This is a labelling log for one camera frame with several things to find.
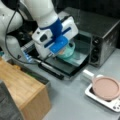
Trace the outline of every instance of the black cable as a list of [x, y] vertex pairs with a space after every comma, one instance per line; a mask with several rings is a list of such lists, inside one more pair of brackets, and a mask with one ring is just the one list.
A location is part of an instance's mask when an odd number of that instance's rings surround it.
[[7, 29], [6, 29], [6, 33], [5, 33], [5, 46], [6, 46], [6, 49], [7, 49], [8, 53], [9, 53], [15, 60], [17, 60], [18, 62], [23, 63], [23, 64], [37, 64], [37, 63], [24, 62], [24, 61], [21, 61], [21, 60], [17, 59], [16, 57], [14, 57], [14, 56], [12, 55], [12, 53], [10, 52], [10, 50], [9, 50], [9, 48], [8, 48], [8, 45], [7, 45], [7, 33], [8, 33], [8, 29], [9, 29], [10, 24], [11, 24], [11, 22], [12, 22], [14, 16], [15, 16], [17, 10], [18, 10], [18, 5], [19, 5], [18, 3], [19, 3], [19, 0], [17, 0], [17, 7], [16, 7], [15, 12], [13, 13], [13, 16], [11, 17], [11, 19], [10, 19], [10, 21], [9, 21], [9, 23], [8, 23]]

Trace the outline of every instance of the table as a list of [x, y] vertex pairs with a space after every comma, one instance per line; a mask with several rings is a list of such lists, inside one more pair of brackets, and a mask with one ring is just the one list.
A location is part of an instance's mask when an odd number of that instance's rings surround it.
[[[94, 74], [104, 74], [120, 80], [120, 50], [116, 49], [101, 68], [86, 66]], [[71, 81], [61, 81], [46, 72], [29, 66], [51, 82], [49, 91], [52, 109], [43, 120], [118, 120], [120, 113], [115, 113], [85, 95], [90, 81], [79, 73]]]

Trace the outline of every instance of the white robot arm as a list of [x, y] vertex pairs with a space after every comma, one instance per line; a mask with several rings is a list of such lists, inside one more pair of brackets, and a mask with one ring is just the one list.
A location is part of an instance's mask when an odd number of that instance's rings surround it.
[[33, 40], [41, 59], [57, 55], [78, 33], [72, 17], [61, 23], [51, 0], [24, 0], [24, 3], [39, 27]]
[[[56, 56], [67, 46], [69, 40], [71, 40], [78, 33], [78, 29], [72, 17], [69, 17], [61, 23], [57, 13], [54, 10], [51, 0], [21, 0], [21, 2], [26, 6], [32, 18], [38, 24], [38, 28], [32, 35], [32, 38], [41, 59], [45, 59], [50, 54]], [[4, 43], [5, 34], [14, 11], [7, 8], [0, 0], [0, 14], [0, 25], [2, 28], [0, 31], [0, 44], [4, 52], [6, 52], [7, 50]], [[8, 32], [16, 30], [21, 25], [22, 17], [18, 12], [16, 12], [9, 26]], [[16, 49], [20, 49], [17, 40], [14, 37], [8, 37], [8, 39], [9, 38], [12, 40], [14, 39], [13, 43], [17, 44]], [[12, 40], [8, 41], [9, 47], [13, 45], [11, 45]]]

